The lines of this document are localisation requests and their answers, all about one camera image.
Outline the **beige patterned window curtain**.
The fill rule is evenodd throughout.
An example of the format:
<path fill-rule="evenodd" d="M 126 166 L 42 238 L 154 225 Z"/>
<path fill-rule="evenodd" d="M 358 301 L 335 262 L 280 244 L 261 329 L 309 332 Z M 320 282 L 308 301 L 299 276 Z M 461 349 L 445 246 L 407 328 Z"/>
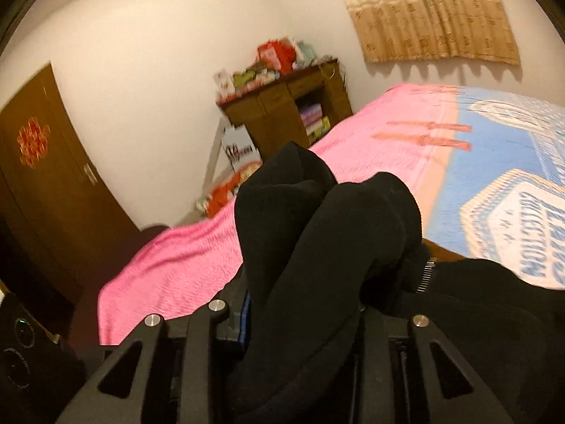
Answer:
<path fill-rule="evenodd" d="M 343 0 L 369 63 L 468 58 L 517 66 L 502 0 Z"/>

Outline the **black zip jacket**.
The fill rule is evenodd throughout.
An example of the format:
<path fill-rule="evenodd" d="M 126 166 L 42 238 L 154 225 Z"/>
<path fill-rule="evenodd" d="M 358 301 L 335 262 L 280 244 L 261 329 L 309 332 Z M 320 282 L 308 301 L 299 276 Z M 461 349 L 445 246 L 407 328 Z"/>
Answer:
<path fill-rule="evenodd" d="M 489 260 L 430 263 L 421 212 L 380 172 L 338 183 L 289 143 L 234 203 L 250 342 L 220 400 L 228 423 L 340 423 L 361 313 L 428 316 L 517 423 L 557 423 L 564 295 Z"/>

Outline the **brown wooden door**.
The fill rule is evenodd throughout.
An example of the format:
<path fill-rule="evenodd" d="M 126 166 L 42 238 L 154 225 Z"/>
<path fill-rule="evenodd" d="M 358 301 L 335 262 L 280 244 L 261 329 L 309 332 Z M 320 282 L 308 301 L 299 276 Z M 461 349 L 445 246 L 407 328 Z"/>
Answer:
<path fill-rule="evenodd" d="M 20 162 L 19 129 L 36 117 L 51 128 L 49 150 L 32 169 Z M 1 212 L 42 275 L 73 304 L 85 287 L 120 271 L 141 237 L 98 174 L 71 124 L 51 65 L 1 111 Z"/>

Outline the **brown wooden desk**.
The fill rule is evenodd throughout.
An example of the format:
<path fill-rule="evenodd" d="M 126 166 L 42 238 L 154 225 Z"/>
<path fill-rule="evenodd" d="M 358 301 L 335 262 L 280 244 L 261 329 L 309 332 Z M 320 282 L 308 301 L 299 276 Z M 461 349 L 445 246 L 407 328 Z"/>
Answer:
<path fill-rule="evenodd" d="M 218 107 L 232 125 L 246 127 L 267 160 L 288 142 L 311 146 L 300 110 L 312 104 L 320 104 L 331 126 L 351 117 L 338 59 L 297 70 Z"/>

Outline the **pink and blue bedspread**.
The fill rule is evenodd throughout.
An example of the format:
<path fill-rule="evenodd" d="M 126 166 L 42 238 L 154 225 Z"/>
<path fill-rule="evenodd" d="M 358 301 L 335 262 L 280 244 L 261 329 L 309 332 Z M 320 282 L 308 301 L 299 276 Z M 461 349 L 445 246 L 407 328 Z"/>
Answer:
<path fill-rule="evenodd" d="M 378 171 L 416 197 L 424 235 L 564 286 L 564 109 L 475 87 L 401 84 L 315 143 L 340 182 Z M 150 313 L 185 316 L 234 277 L 234 209 L 152 239 L 98 297 L 99 339 L 116 345 Z"/>

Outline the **white card on desk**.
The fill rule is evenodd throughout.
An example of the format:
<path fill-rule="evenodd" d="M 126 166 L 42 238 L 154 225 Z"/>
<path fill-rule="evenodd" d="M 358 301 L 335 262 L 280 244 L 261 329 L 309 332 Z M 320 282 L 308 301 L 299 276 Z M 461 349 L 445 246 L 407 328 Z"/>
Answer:
<path fill-rule="evenodd" d="M 222 99 L 234 95 L 236 88 L 234 88 L 233 77 L 225 69 L 214 73 L 214 82 Z"/>

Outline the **white paper bag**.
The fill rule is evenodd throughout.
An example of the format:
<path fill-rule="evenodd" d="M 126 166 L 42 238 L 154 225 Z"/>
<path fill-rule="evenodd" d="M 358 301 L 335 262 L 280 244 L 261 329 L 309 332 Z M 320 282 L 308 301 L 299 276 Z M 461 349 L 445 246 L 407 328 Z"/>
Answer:
<path fill-rule="evenodd" d="M 224 150 L 234 172 L 254 163 L 261 163 L 261 154 L 255 147 L 245 125 L 228 127 L 221 138 Z"/>

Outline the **red gift bag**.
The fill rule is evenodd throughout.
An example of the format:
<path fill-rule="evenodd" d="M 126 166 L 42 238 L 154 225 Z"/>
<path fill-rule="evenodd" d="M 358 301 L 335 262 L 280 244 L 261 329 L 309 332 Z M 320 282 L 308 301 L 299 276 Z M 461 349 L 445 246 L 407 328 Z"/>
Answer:
<path fill-rule="evenodd" d="M 297 54 L 288 39 L 275 39 L 258 46 L 258 58 L 283 76 L 293 71 Z"/>

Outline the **stacked books under desk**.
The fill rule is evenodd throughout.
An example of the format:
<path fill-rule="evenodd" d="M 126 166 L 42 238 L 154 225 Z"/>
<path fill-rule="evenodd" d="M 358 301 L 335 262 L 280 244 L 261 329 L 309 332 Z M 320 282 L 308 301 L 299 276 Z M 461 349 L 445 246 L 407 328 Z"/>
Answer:
<path fill-rule="evenodd" d="M 308 143 L 313 145 L 331 130 L 331 121 L 320 104 L 312 104 L 299 110 Z"/>

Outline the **red door ornament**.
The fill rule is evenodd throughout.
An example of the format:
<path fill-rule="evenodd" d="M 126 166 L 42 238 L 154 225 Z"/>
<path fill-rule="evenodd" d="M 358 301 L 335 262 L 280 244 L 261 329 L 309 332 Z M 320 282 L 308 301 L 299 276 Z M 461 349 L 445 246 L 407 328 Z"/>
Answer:
<path fill-rule="evenodd" d="M 51 128 L 39 124 L 36 117 L 28 119 L 27 124 L 23 125 L 16 138 L 20 149 L 20 162 L 23 166 L 35 167 L 36 163 L 44 159 L 49 150 L 49 137 Z"/>

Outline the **green clothes pile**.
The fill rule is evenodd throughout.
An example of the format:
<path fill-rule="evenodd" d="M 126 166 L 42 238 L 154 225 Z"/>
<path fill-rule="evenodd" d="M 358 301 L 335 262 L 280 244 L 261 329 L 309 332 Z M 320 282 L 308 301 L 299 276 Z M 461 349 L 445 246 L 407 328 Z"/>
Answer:
<path fill-rule="evenodd" d="M 268 84 L 280 77 L 273 66 L 263 60 L 258 60 L 247 69 L 236 72 L 232 75 L 234 88 L 243 90 L 244 88 L 256 88 Z"/>

